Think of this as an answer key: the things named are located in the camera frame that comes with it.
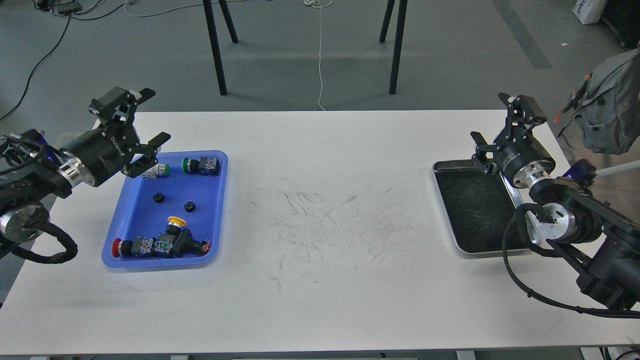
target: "black cable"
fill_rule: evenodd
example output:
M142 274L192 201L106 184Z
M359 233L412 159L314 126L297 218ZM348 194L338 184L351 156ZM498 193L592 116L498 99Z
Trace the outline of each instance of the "black cable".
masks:
M55 4L55 5L52 5L52 6L51 6L51 8L53 9L53 8L55 8L56 6L66 5L66 4L71 4L71 3L74 3L75 1L76 1L76 0L71 0L71 1L67 1L66 3L58 3L58 4Z
M20 169L22 169L22 168L24 168L26 166L29 166L30 164L38 161L42 156L44 156L44 153L47 150L46 146L44 146L44 145L42 145L40 143L37 143L37 142L33 142L31 140L27 140L27 139L11 139L10 141L19 142L19 143L23 143L23 144L31 145L31 146L35 145L35 146L39 147L40 150L38 151L38 154L36 154L36 156L32 157L31 159L25 160L23 163L21 163L19 165L16 165L16 166L14 166L12 168L8 168L8 169L0 171L0 176L9 174L10 172L14 172L16 170L20 170Z
M75 17L75 16L71 16L72 18L74 18L75 20L98 20L98 19L102 19L103 17L107 17L109 15L111 15L112 13L115 13L119 8L123 7L125 3L120 4L120 6L118 6L117 8L111 10L110 12L102 15L102 16L98 16L98 17L92 17L90 19L83 19L81 17Z
M519 214L520 213L516 210L516 213L513 215L513 217L509 221L509 224L507 225L507 229L504 231L504 236L502 237L502 259L504 260L504 266L506 267L507 273L509 273L509 276L510 276L511 280L513 280L513 282L515 282L515 284L518 285L518 287L522 291L526 292L528 297L532 297L532 298L534 298L534 299L536 299L536 300L538 300L540 302L543 302L543 303L545 303L547 305L560 307L561 309L567 309L567 310L576 311L577 313L580 313L580 314L600 316L600 317L603 317L603 318L632 318L632 319L640 319L640 311L595 309L595 308L592 308L592 307L571 306L571 305L563 304L562 302L558 302L558 301L552 300L552 299L550 299L550 298L548 298L548 297L546 297L544 295L541 295L539 293L536 293L533 289L531 289L530 287L525 285L524 282L522 282L516 276L516 274L513 272L513 270L511 269L511 266L509 265L508 254L507 254L507 236L509 234L509 231L513 227L513 224L515 224L516 217L518 217Z
M24 92L22 93L22 96L20 97L20 100L18 101L18 103L8 113L0 117L0 121L4 120L5 117L9 116L10 113L16 110L18 106L20 106L20 104L22 104L22 100L24 100L24 96L27 94L27 90L29 90L29 83L31 82L31 77L33 77L33 73L38 68L38 65L40 65L40 63L42 63L47 58L47 56L51 55L51 53L53 53L53 51L58 48L58 45L60 45L60 43L62 42L62 38L64 38L65 33L67 33L69 22L71 22L71 19L67 19L67 25L65 26L65 29L62 31L62 35L60 35L60 39L58 40L56 45L53 47L53 49L51 49L42 59L40 59L40 61L38 61L36 66L33 67L33 70L31 71L31 73L29 74L29 77L27 78L27 86L24 87Z
M622 354L620 354L620 355L616 358L616 360L620 360L620 359L622 359L622 357L623 357L623 356L625 356L625 355L629 355L629 354L633 354L634 352L640 353L638 350L629 350L629 351L625 351L625 352L623 352Z

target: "table leg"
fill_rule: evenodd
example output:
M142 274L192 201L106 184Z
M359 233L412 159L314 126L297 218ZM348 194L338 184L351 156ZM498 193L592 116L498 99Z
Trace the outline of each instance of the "table leg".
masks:
M396 93L398 82L398 70L400 69L400 52L402 50L402 38L404 35L404 20L406 18L406 4L408 0L400 0L398 8L398 23L396 27L396 42L394 44L394 59L391 64L391 81L389 83L389 94Z
M391 14L394 12L396 0L387 0L387 9L385 10L385 18L382 20L382 30L380 31L380 42L387 39L387 31L389 30L389 22L391 22Z
M229 30L229 35L231 36L231 41L233 41L234 44L237 44L238 35L236 34L236 28L234 27L234 22L233 20L231 20L231 13L229 13L227 0L220 0L220 10L222 10L222 16L225 17L225 22L227 23L227 29Z
M222 69L216 22L213 19L213 6L211 5L211 0L202 0L202 4L204 5L204 15L207 18L207 30L209 31L209 41L211 42L211 51L213 52L213 64L216 67L216 76L218 77L218 88L220 88L220 95L226 95L227 84L225 82L225 72Z

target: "white table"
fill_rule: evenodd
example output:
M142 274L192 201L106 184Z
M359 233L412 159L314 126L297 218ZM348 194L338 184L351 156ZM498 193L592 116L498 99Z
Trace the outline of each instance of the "white table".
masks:
M0 354L307 352L640 343L640 321L528 299L501 258L466 259L431 166L469 158L500 111L140 113L142 141L229 157L220 248L202 268L112 270L100 259L124 177L82 184L52 222L79 244L27 262L0 310ZM547 126L536 137L568 168ZM593 251L599 243L583 249ZM41 236L33 249L57 252ZM580 306L560 259L515 256L532 288Z

